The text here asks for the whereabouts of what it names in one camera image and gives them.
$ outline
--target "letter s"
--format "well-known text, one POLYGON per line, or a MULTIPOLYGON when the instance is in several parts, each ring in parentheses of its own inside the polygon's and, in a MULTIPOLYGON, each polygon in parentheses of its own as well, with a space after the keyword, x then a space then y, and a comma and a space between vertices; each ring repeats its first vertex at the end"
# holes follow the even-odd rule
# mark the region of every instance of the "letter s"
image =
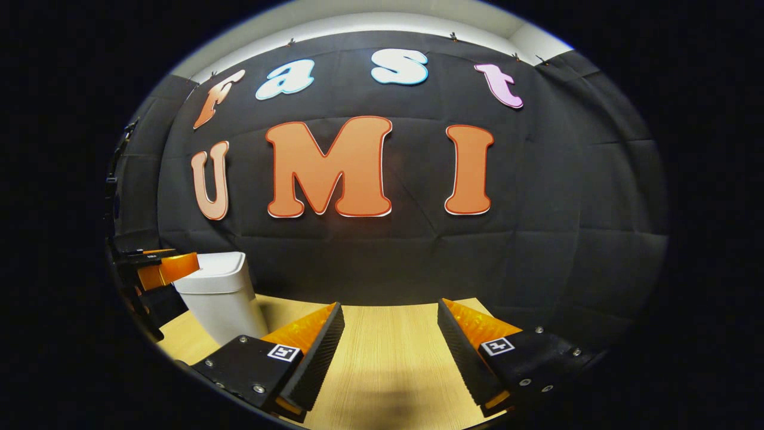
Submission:
POLYGON ((415 85, 427 79, 427 57, 417 50, 383 49, 371 56, 378 65, 371 69, 371 77, 378 83, 415 85))

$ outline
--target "pink letter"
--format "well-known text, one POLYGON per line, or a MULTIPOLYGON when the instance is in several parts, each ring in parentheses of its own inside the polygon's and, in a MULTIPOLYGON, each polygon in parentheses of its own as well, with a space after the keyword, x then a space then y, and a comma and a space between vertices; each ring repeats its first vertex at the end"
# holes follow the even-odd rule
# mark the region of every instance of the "pink letter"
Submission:
POLYGON ((228 186, 225 183, 225 153, 228 152, 228 141, 218 142, 209 150, 214 163, 215 172, 215 201, 207 196, 204 180, 204 165, 207 163, 207 152, 201 151, 191 158, 193 171, 193 190, 196 203, 205 217, 210 220, 222 220, 228 212, 228 186))
POLYGON ((514 85, 515 81, 510 75, 501 73, 499 67, 493 64, 478 64, 475 66, 475 70, 481 73, 485 73, 485 80, 488 81, 488 88, 499 99, 500 102, 505 105, 519 109, 523 107, 523 101, 510 93, 510 86, 507 83, 514 85))

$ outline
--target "orange letter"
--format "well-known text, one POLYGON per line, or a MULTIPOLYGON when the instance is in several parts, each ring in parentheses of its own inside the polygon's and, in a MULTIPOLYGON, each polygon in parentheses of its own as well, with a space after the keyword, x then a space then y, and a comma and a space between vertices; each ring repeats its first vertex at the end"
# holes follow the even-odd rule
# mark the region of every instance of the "orange letter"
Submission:
POLYGON ((201 127, 205 122, 209 121, 213 115, 215 115, 215 105, 219 105, 223 102, 225 97, 228 95, 228 91, 231 90, 233 83, 238 82, 242 76, 244 76, 244 71, 239 70, 228 79, 223 80, 221 83, 209 89, 207 92, 207 101, 204 102, 202 112, 199 114, 199 118, 196 119, 196 122, 193 124, 194 130, 201 127))
POLYGON ((196 203, 205 217, 210 220, 222 220, 228 212, 228 186, 225 184, 225 153, 228 152, 228 142, 216 143, 209 154, 215 169, 215 201, 207 197, 207 186, 204 180, 204 165, 207 164, 207 153, 197 152, 191 158, 193 170, 193 190, 196 193, 196 203))
POLYGON ((305 210, 294 194, 296 179, 311 208, 323 215, 339 177, 342 197, 336 210, 346 217, 382 217, 392 204, 382 190, 382 146, 393 123, 379 116, 357 116, 342 126, 324 155, 304 122, 286 122, 265 135, 274 146, 274 201, 268 213, 299 217, 305 210))
POLYGON ((485 166, 488 147, 494 137, 472 125, 452 125, 445 134, 454 141, 456 172, 454 192, 445 201, 445 211, 453 215, 480 215, 490 209, 485 194, 485 166))

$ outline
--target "white letter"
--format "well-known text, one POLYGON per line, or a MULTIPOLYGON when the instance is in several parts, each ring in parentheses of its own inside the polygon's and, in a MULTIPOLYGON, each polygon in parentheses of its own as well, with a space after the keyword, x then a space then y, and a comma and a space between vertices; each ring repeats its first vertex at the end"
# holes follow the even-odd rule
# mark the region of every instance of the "white letter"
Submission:
POLYGON ((383 49, 371 56, 380 66, 371 69, 371 77, 378 83, 414 85, 427 79, 427 57, 417 50, 383 49))
POLYGON ((297 60, 284 64, 270 72, 269 79, 254 94, 258 100, 266 100, 281 93, 292 94, 304 90, 313 82, 310 76, 313 60, 297 60))

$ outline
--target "wooden table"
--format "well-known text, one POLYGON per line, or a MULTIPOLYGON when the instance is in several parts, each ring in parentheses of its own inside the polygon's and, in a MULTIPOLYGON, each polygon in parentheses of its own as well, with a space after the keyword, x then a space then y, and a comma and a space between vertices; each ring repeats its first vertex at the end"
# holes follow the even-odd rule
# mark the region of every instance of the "wooden table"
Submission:
MULTIPOLYGON (((476 299, 457 302, 489 314, 476 299)), ((276 330, 327 304, 257 295, 276 330)), ((303 427, 462 429, 487 421, 474 404, 443 340, 438 305, 342 306, 345 331, 303 427)), ((170 357, 199 362, 220 346, 190 311, 162 328, 170 357)))

